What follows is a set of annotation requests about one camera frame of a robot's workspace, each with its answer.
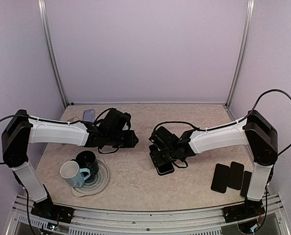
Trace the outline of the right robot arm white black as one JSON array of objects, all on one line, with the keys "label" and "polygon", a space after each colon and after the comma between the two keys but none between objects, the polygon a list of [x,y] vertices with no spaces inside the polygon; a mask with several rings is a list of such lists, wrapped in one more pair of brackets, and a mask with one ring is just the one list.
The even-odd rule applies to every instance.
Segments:
[{"label": "right robot arm white black", "polygon": [[184,162],[203,152],[236,145],[248,145],[254,162],[247,200],[239,207],[243,217],[258,210],[272,167],[278,159],[276,129],[256,110],[223,126],[199,130],[194,128],[177,137],[165,127],[155,128],[149,138],[150,157],[159,175],[173,171],[173,163]]}]

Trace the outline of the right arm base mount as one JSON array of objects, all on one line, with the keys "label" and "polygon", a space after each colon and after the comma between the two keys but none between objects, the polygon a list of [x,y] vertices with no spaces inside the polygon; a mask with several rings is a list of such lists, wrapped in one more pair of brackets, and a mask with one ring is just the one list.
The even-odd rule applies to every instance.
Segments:
[{"label": "right arm base mount", "polygon": [[262,200],[252,201],[245,198],[244,202],[238,205],[224,207],[222,209],[226,223],[236,222],[265,213]]}]

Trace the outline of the white-edged black smartphone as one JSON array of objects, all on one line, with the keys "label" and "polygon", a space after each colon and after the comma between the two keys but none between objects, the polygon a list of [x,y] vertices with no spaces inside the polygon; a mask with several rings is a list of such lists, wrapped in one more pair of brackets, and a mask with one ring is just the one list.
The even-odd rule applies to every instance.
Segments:
[{"label": "white-edged black smartphone", "polygon": [[167,163],[156,167],[157,173],[159,176],[168,175],[174,172],[174,167],[172,163]]}]

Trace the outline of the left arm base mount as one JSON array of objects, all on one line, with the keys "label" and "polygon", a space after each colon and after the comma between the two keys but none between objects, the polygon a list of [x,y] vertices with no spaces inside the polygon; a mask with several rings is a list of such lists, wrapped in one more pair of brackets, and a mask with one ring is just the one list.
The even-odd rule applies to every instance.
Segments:
[{"label": "left arm base mount", "polygon": [[31,214],[41,218],[70,224],[73,218],[74,209],[45,200],[39,203],[34,202]]}]

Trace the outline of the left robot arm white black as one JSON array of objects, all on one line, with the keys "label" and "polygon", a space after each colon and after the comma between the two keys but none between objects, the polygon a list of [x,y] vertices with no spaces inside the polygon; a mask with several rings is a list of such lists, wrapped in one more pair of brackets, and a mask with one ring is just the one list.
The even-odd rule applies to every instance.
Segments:
[{"label": "left robot arm white black", "polygon": [[27,148],[33,143],[61,143],[102,149],[134,148],[139,142],[131,130],[131,115],[115,108],[107,109],[105,118],[95,122],[62,122],[30,116],[20,109],[9,116],[11,121],[1,136],[4,163],[12,169],[19,182],[28,191],[38,210],[51,218],[57,214],[57,206],[49,201],[45,186],[36,176],[29,162]]}]

